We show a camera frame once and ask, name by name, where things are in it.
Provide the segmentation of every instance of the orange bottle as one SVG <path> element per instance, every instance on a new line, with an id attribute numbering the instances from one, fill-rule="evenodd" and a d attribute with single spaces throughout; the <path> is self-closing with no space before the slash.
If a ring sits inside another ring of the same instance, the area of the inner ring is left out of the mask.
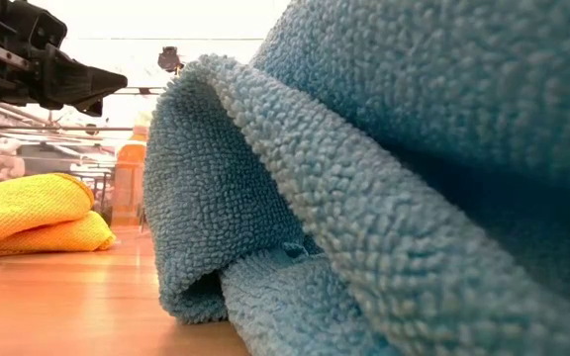
<path id="1" fill-rule="evenodd" d="M 118 152 L 112 198 L 111 227 L 138 226 L 143 214 L 143 173 L 148 129 L 135 126 L 130 141 Z"/>

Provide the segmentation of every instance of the blue microfiber towel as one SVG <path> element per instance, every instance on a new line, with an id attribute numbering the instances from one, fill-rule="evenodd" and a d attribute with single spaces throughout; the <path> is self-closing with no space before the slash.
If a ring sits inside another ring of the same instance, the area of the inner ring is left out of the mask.
<path id="1" fill-rule="evenodd" d="M 254 355 L 570 356 L 570 0 L 296 0 L 169 85 L 145 207 Z"/>

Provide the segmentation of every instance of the black tool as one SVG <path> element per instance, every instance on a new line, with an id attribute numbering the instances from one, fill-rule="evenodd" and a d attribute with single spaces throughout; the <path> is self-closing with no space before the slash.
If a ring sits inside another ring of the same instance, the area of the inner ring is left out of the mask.
<path id="1" fill-rule="evenodd" d="M 92 117 L 103 98 L 127 86 L 127 77 L 86 66 L 61 51 L 67 26 L 24 0 L 0 0 L 0 102 L 65 105 Z"/>

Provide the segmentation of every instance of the wooden table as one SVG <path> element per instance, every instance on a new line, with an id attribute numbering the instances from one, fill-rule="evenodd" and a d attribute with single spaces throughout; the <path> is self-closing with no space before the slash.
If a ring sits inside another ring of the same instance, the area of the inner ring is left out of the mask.
<path id="1" fill-rule="evenodd" d="M 0 355 L 247 355 L 228 323 L 179 325 L 161 309 L 150 236 L 119 241 L 0 257 Z"/>

